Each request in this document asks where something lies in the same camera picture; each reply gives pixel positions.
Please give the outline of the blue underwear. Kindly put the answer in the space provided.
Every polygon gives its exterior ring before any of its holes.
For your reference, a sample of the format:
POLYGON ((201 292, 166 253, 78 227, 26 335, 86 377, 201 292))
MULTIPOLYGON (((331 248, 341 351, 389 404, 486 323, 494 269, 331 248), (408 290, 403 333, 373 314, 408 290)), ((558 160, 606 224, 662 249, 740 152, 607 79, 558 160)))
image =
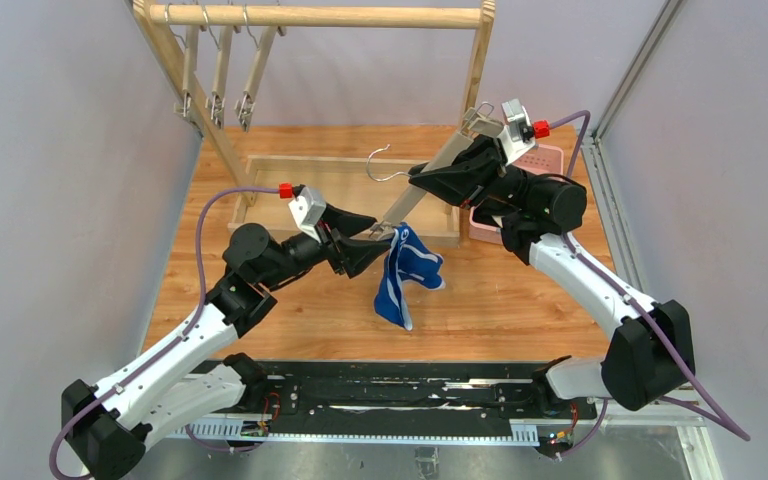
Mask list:
POLYGON ((441 275, 444 259, 429 250, 419 235, 405 222, 394 228, 390 250, 384 260, 383 276, 373 301, 377 315, 406 331, 413 329, 406 283, 427 290, 441 290, 446 282, 441 275))

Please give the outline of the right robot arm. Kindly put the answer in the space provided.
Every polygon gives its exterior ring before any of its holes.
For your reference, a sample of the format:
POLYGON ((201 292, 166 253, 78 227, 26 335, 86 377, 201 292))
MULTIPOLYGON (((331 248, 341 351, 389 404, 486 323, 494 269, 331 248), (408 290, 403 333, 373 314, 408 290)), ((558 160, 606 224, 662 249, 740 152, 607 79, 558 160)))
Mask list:
POLYGON ((587 207, 583 185, 515 166, 486 135, 450 166, 411 168, 409 183, 451 206, 500 214, 504 248, 562 287, 609 338, 601 358, 565 356, 534 374, 543 409, 597 397, 637 411, 694 377, 688 311, 633 288, 575 240, 587 207))

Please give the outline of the wooden hanger with grey underwear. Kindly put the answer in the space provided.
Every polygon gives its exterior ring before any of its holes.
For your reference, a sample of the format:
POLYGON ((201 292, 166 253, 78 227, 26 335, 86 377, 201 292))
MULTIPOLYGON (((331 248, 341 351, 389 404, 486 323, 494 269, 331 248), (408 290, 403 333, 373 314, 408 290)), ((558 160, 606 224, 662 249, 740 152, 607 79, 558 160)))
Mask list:
POLYGON ((243 131, 249 132, 252 126, 256 97, 260 89, 275 38, 277 36, 284 37, 287 34, 287 28, 285 26, 276 25, 265 26, 262 28, 260 36, 256 37, 251 30, 247 5, 243 5, 243 17, 245 31, 255 46, 255 52, 245 82, 243 95, 236 102, 234 112, 243 131))

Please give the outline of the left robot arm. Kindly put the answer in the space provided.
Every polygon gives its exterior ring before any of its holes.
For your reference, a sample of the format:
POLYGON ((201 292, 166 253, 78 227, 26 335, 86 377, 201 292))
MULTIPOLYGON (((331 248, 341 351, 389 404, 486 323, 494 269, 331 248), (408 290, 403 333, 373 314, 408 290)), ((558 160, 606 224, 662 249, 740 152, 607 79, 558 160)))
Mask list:
POLYGON ((62 391, 62 427, 49 454, 56 478, 65 476, 57 465, 62 443, 87 478, 121 479, 169 433, 243 400, 258 405, 266 375, 245 354, 227 357, 196 381, 183 378, 264 320, 277 303, 274 291, 321 263, 356 277, 390 249, 387 240, 360 238, 373 217, 300 200, 290 210, 299 233, 277 241, 261 224, 238 227, 222 254, 223 276, 201 289, 194 310, 171 333, 108 376, 77 379, 62 391))

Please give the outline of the wooden hanger with blue underwear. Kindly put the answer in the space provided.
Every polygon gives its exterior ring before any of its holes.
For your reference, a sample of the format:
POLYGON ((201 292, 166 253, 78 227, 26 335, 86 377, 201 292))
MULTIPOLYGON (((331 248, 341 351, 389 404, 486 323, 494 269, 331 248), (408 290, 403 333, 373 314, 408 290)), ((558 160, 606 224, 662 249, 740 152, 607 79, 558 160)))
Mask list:
MULTIPOLYGON (((377 154, 390 149, 391 145, 387 144, 383 148, 373 150, 368 155, 364 164, 366 175, 371 180, 382 183, 397 177, 413 178, 419 175, 420 179, 424 180, 431 174, 442 174, 444 168, 453 166, 458 156, 472 145, 475 136, 496 136, 503 130, 504 124, 492 117, 494 109, 495 107, 487 101, 482 102, 477 107, 470 107, 462 117, 455 132, 430 161, 420 165, 419 170, 414 172, 410 170, 396 171, 385 176, 374 174, 371 169, 372 160, 377 154)), ((389 239, 393 235, 394 227, 405 220, 427 194, 426 190, 411 182, 408 184, 409 186, 389 207, 383 218, 370 228, 368 237, 371 240, 389 239)))

